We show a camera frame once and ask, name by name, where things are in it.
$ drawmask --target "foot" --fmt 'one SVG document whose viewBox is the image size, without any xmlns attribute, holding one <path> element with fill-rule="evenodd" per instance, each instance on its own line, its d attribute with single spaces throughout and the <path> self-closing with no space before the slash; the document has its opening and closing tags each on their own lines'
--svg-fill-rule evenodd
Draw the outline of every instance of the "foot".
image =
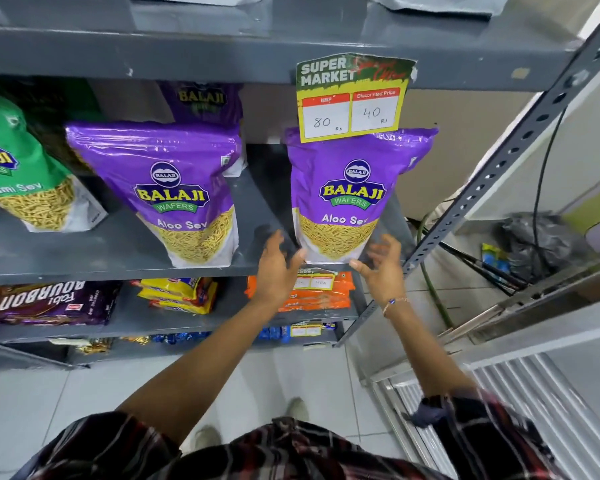
<svg viewBox="0 0 600 480">
<path fill-rule="evenodd" d="M 289 402 L 285 416 L 291 416 L 298 421 L 309 422 L 309 410 L 299 397 L 295 397 Z"/>
<path fill-rule="evenodd" d="M 210 446 L 220 446 L 222 437 L 218 430 L 213 426 L 205 426 L 194 437 L 193 451 L 209 448 Z"/>
</svg>

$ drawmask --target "metal shelf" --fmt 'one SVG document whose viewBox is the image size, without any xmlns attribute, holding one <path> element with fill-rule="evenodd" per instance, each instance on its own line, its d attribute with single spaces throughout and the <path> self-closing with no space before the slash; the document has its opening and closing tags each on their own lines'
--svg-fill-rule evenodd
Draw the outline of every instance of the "metal shelf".
<svg viewBox="0 0 600 480">
<path fill-rule="evenodd" d="M 0 74 L 11 75 L 289 84 L 298 62 L 361 52 L 417 60 L 416 88 L 535 92 L 579 44 L 519 0 L 490 21 L 367 0 L 0 0 Z"/>
<path fill-rule="evenodd" d="M 192 276 L 255 274 L 264 242 L 275 229 L 293 235 L 289 177 L 284 145 L 248 145 L 249 167 L 228 178 L 235 203 L 240 246 L 224 268 L 174 268 L 162 243 L 98 178 L 86 183 L 102 197 L 110 215 L 95 229 L 75 233 L 32 233 L 16 218 L 0 211 L 0 285 L 68 280 L 131 280 Z M 390 232 L 413 249 L 397 198 L 391 197 L 375 236 Z M 287 240 L 289 250 L 294 245 Z M 324 266 L 350 269 L 348 265 Z"/>
<path fill-rule="evenodd" d="M 366 307 L 364 292 L 356 276 L 356 290 L 351 292 L 352 306 L 339 310 L 311 310 L 280 313 L 269 326 L 292 325 L 304 320 L 337 322 L 358 318 Z M 247 304 L 244 294 L 246 278 L 227 278 L 221 283 L 212 313 L 192 315 L 151 308 L 147 300 L 136 295 L 140 288 L 125 284 L 120 291 L 116 307 L 106 325 L 6 325 L 0 324 L 0 343 L 40 342 L 50 338 L 76 339 L 87 337 L 140 337 L 185 331 L 211 331 L 229 320 Z"/>
<path fill-rule="evenodd" d="M 338 341 L 338 334 L 334 330 L 323 330 L 319 337 L 293 337 L 287 343 L 281 340 L 262 340 L 256 339 L 252 345 L 252 349 L 264 350 L 277 347 L 298 347 L 311 346 L 318 344 L 326 344 L 331 346 Z M 80 352 L 72 352 L 69 357 L 69 362 L 73 365 L 90 365 L 95 362 L 104 362 L 110 360 L 126 360 L 132 358 L 149 358 L 149 357 L 164 357 L 170 355 L 182 355 L 192 348 L 199 345 L 202 339 L 188 340 L 176 345 L 158 344 L 150 342 L 147 345 L 140 345 L 125 340 L 116 340 L 111 350 L 107 353 L 84 355 Z"/>
</svg>

